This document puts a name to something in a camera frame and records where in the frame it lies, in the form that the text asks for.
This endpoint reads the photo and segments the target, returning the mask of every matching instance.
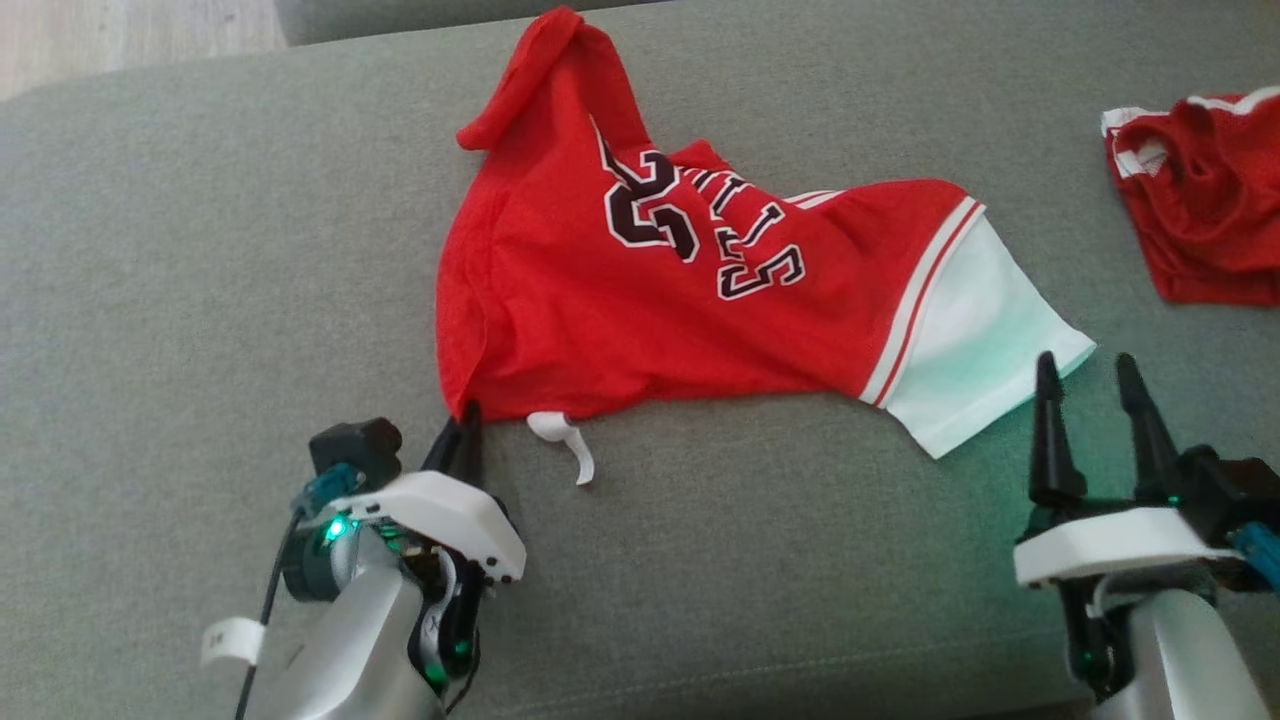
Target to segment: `gray cushion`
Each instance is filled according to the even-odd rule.
[[[660,0],[275,0],[289,45],[408,32],[509,18],[531,18],[557,5],[577,10]]]
[[[1100,342],[1068,419],[1125,492],[1110,357],[1183,443],[1280,459],[1274,311],[1175,307],[1110,187],[1098,111],[1274,82],[1262,4],[686,1],[593,13],[657,142],[709,137],[780,195],[965,186]],[[0,108],[5,717],[225,717],[196,670],[252,615],[306,439],[445,419],[434,265],[480,158],[453,133],[524,22],[120,73]],[[932,461],[836,396],[650,404],[585,424],[600,473],[494,427],[526,580],[485,603],[463,717],[957,717],[1073,697],[1056,601],[1014,587],[1030,414]],[[1228,598],[1276,678],[1274,601]],[[283,598],[262,687],[317,610]],[[1277,696],[1270,692],[1272,703]]]

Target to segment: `white plastic mount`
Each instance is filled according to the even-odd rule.
[[[1240,559],[1208,547],[1172,507],[1138,507],[1065,523],[1014,548],[1018,584],[1087,578],[1199,559]]]
[[[525,574],[525,543],[498,502],[480,488],[428,470],[406,473],[378,492],[329,503],[353,520],[388,518],[475,560],[494,580]]]

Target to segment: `light wood floor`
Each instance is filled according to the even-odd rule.
[[[271,0],[0,0],[0,100],[74,77],[284,46]]]

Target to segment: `white cable tag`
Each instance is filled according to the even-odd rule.
[[[200,666],[219,657],[236,657],[257,665],[266,626],[248,618],[228,618],[205,628],[200,642]]]
[[[563,442],[577,457],[577,484],[585,486],[595,477],[595,457],[582,439],[582,430],[568,424],[563,413],[531,413],[526,418],[529,429],[547,442]]]

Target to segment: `white sleeve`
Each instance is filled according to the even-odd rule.
[[[877,402],[933,457],[1029,400],[1041,352],[1066,375],[1096,347],[1048,306],[977,210],[924,283],[901,366]]]

